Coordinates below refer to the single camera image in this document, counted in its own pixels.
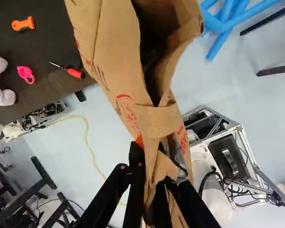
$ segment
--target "silver metal handle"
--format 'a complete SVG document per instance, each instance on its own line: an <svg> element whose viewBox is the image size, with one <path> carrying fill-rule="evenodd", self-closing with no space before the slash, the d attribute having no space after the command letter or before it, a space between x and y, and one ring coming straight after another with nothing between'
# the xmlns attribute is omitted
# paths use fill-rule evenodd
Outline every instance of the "silver metal handle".
<svg viewBox="0 0 285 228"><path fill-rule="evenodd" d="M232 168L232 173L233 175L238 175L238 165L236 164L236 162L234 161L230 151L228 149L223 149L222 150L223 155L225 155L225 158L227 159L227 161L229 162L229 165Z"/></svg>

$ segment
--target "folded paper strap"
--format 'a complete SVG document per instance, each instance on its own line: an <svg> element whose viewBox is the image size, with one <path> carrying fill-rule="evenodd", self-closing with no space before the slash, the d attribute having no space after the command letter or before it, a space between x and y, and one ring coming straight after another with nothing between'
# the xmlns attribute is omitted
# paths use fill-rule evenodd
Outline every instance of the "folded paper strap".
<svg viewBox="0 0 285 228"><path fill-rule="evenodd" d="M176 103L167 107L135 105L142 136L160 139L177 131L182 124Z"/></svg>

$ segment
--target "pink carabiner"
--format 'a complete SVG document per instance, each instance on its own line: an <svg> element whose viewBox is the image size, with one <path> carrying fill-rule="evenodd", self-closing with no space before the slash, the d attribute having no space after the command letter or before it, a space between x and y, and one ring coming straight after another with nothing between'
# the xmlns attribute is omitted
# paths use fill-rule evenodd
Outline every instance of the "pink carabiner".
<svg viewBox="0 0 285 228"><path fill-rule="evenodd" d="M28 66L18 66L17 70L19 76L22 77L28 84L33 84L35 82L33 72Z"/></svg>

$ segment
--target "red screwdriver handle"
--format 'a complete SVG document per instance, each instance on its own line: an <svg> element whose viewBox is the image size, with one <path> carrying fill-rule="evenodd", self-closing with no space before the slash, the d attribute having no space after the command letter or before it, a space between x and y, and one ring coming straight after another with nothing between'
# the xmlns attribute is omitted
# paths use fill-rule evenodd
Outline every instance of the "red screwdriver handle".
<svg viewBox="0 0 285 228"><path fill-rule="evenodd" d="M80 71L78 71L78 70L69 68L69 69L67 69L67 72L68 72L71 76L73 76L73 77L82 79L82 72L80 72Z"/></svg>

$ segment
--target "screwdriver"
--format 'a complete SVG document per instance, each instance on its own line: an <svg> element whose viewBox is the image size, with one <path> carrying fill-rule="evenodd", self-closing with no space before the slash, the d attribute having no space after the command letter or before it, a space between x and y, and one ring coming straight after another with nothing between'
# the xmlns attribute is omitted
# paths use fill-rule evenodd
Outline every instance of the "screwdriver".
<svg viewBox="0 0 285 228"><path fill-rule="evenodd" d="M52 62L49 62L50 64L53 64L54 66L57 66L65 71L67 71L69 73L69 75L75 77L75 78L79 78L79 79L82 79L83 78L83 73L78 71L78 70L75 70L75 69L72 69L72 68L69 68L69 69L65 69L63 68L62 66L59 66L55 63L52 63Z"/></svg>

